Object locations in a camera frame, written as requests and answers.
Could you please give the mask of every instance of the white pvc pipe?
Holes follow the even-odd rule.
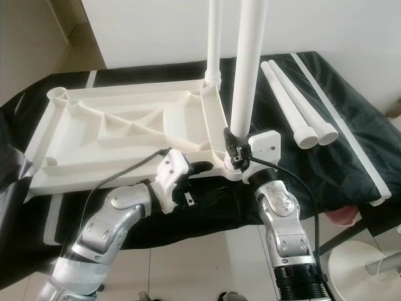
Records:
[[[268,0],[242,0],[230,130],[239,143],[251,125]]]
[[[209,0],[209,27],[207,31],[207,68],[205,83],[220,88],[220,49],[222,0]]]
[[[280,104],[281,110],[283,111],[289,126],[294,132],[294,140],[297,145],[301,149],[310,149],[315,146],[319,141],[318,135],[308,124],[306,124],[304,118],[298,112],[298,109],[280,84],[280,81],[274,74],[270,65],[264,61],[261,63],[261,68],[264,76],[269,82],[274,96],[276,96],[277,101]]]
[[[289,80],[275,61],[269,60],[268,63],[303,118],[305,118],[306,122],[318,134],[319,144],[327,145],[334,142],[338,137],[338,132],[334,126],[325,122],[323,118],[321,118],[319,113],[311,106],[309,101],[307,101],[302,93],[296,88],[294,83]]]

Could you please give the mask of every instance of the black cable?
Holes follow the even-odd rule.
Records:
[[[247,156],[247,159],[268,167],[272,167],[275,168],[279,171],[283,171],[286,174],[290,175],[291,177],[293,177],[294,179],[296,179],[305,189],[305,191],[308,193],[310,199],[312,200],[313,204],[315,205],[315,214],[314,214],[314,220],[315,220],[315,261],[316,261],[316,266],[319,270],[319,272],[321,274],[323,274],[323,270],[321,269],[321,263],[320,263],[320,226],[319,226],[319,207],[318,207],[318,202],[315,200],[315,198],[313,197],[313,194],[311,192],[311,190],[309,189],[309,187],[294,173],[292,173],[291,171],[289,171],[288,169],[285,169],[281,166],[278,166],[276,164],[252,157],[252,156]],[[331,291],[330,287],[327,284],[327,281],[322,281],[323,286],[329,296],[329,298],[331,298],[332,301],[336,301],[333,292]]]
[[[88,197],[87,197],[87,199],[85,201],[85,205],[84,205],[83,211],[82,211],[80,227],[78,229],[78,234],[81,232],[82,222],[83,222],[83,218],[85,217],[85,210],[86,210],[86,207],[88,206],[89,199],[90,199],[90,197],[92,196],[92,194],[96,190],[101,188],[104,184],[106,184],[106,183],[108,183],[108,182],[110,182],[110,181],[112,181],[112,180],[114,180],[114,179],[116,179],[116,178],[118,178],[118,177],[120,177],[120,176],[122,176],[124,174],[127,174],[128,172],[133,171],[134,169],[137,169],[138,167],[141,167],[142,165],[148,163],[150,160],[152,160],[153,158],[157,157],[158,155],[165,156],[169,152],[169,150],[171,150],[171,148],[169,148],[169,149],[159,149],[157,152],[154,152],[153,154],[151,154],[150,156],[148,156],[144,160],[142,160],[142,161],[140,161],[140,162],[128,167],[127,169],[124,169],[123,171],[120,171],[120,172],[118,172],[118,173],[116,173],[116,174],[104,179],[102,182],[97,184],[96,187],[91,190],[91,192],[89,193],[89,195],[88,195]]]

